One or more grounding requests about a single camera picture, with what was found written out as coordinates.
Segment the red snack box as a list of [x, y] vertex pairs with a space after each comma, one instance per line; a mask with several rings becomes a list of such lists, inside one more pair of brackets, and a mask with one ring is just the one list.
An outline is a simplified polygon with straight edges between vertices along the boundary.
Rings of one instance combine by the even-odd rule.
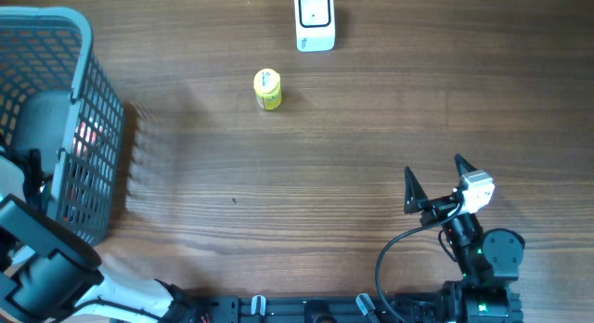
[[81, 121], [74, 132], [65, 167], [62, 219], [69, 224], [101, 223], [105, 198], [104, 162], [100, 156], [102, 127]]

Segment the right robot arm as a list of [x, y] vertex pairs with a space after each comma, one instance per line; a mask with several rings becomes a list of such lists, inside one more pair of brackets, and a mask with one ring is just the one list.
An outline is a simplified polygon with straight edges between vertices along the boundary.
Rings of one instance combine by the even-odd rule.
[[476, 214], [492, 199], [495, 183], [461, 155], [455, 156], [459, 182], [452, 193], [429, 199], [410, 168], [405, 169], [405, 212], [420, 213], [422, 226], [439, 225], [440, 245], [462, 279], [436, 292], [403, 293], [392, 305], [407, 322], [522, 323], [520, 295], [510, 289], [519, 278], [525, 240], [505, 228], [488, 231]]

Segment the yellow lidded jar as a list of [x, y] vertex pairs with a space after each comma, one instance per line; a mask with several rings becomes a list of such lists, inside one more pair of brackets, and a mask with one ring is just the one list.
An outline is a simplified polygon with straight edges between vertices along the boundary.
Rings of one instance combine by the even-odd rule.
[[262, 69], [253, 78], [256, 102], [263, 110], [274, 110], [282, 101], [280, 75], [273, 69]]

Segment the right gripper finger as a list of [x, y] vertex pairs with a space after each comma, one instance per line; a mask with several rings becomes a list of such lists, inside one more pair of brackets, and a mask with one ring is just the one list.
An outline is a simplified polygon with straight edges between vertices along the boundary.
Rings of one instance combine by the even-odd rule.
[[413, 214], [424, 211], [429, 206], [429, 199], [420, 182], [409, 167], [405, 168], [405, 203], [404, 213]]
[[477, 171], [473, 165], [471, 165], [463, 156], [456, 154], [454, 161], [457, 167], [458, 175], [464, 176], [465, 174], [474, 173]]

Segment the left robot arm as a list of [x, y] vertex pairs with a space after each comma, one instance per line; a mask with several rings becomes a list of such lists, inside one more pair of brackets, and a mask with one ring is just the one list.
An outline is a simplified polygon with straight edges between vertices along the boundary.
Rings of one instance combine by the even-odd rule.
[[160, 280], [126, 277], [102, 265], [86, 242], [26, 199], [41, 180], [40, 160], [1, 149], [1, 268], [19, 244], [32, 256], [1, 277], [1, 307], [20, 322], [62, 322], [79, 315], [114, 322], [196, 322], [197, 305]]

